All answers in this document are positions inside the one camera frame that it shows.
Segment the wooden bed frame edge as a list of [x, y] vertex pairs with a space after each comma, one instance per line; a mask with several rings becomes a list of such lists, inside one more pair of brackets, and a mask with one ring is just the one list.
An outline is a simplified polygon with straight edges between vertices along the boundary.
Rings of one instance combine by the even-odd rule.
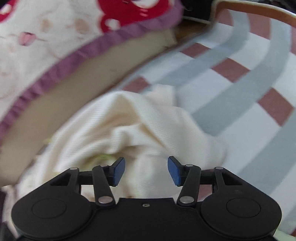
[[205, 30], [224, 8], [267, 16], [295, 27], [295, 1], [181, 1], [181, 4], [183, 18], [175, 27], [178, 42]]

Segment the beige mattress side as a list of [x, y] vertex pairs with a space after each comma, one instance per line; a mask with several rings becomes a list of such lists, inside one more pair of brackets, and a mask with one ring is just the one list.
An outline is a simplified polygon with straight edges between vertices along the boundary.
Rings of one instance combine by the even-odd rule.
[[1, 146], [1, 186], [15, 184], [33, 157], [76, 111], [116, 85], [140, 63], [176, 44], [172, 29], [146, 33], [82, 63], [69, 77], [33, 100]]

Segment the white red patterned quilt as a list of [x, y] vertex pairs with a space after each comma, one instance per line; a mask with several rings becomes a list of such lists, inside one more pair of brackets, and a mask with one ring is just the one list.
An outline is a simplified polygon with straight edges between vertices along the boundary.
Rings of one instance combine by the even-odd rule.
[[1, 137], [85, 60], [181, 19], [180, 1], [2, 1]]

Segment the checkered pink grey bedsheet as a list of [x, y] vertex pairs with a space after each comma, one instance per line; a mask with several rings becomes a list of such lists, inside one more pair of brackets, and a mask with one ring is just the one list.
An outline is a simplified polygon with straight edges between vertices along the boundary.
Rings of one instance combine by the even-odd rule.
[[224, 141], [224, 167], [275, 199], [295, 238], [295, 27], [224, 8], [213, 26], [119, 88], [175, 87], [178, 106]]

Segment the white baby cardigan monster patch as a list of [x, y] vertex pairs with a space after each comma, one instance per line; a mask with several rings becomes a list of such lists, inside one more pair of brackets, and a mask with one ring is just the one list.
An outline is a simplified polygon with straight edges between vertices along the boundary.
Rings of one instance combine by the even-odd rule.
[[116, 198], [176, 197], [180, 190], [168, 172], [169, 156], [202, 169], [221, 165], [226, 156], [224, 144], [176, 105], [169, 85], [155, 85], [145, 94], [114, 91], [91, 101], [53, 134], [34, 166], [21, 153], [31, 143], [25, 138], [1, 153], [1, 183], [20, 180], [22, 196], [70, 167], [90, 170], [123, 156]]

